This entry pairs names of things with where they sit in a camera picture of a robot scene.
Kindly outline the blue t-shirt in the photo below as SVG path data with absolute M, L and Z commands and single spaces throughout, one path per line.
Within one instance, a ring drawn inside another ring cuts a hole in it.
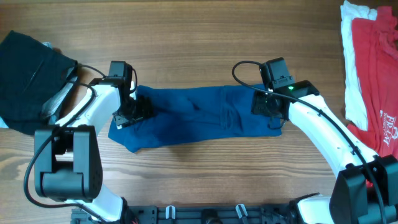
M 155 115 L 126 128 L 109 127 L 108 137 L 131 152 L 210 139 L 279 136 L 279 120 L 252 114 L 254 90 L 245 86 L 154 89 L 139 86 Z

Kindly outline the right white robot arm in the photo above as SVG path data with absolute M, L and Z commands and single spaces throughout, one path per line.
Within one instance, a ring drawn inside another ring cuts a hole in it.
M 313 194 L 291 202 L 294 223 L 397 222 L 397 159 L 381 157 L 331 112 L 308 81 L 257 89 L 252 110 L 290 121 L 320 151 L 336 182 L 330 196 Z

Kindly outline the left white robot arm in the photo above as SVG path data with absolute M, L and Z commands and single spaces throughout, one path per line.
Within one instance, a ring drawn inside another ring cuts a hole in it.
M 52 208 L 77 207 L 98 223 L 138 223 L 126 200 L 103 184 L 97 135 L 109 117 L 118 129 L 153 117 L 152 102 L 123 78 L 95 78 L 86 87 L 86 96 L 66 117 L 35 132 L 25 196 L 42 206 L 27 186 L 34 174 L 37 195 L 54 200 Z

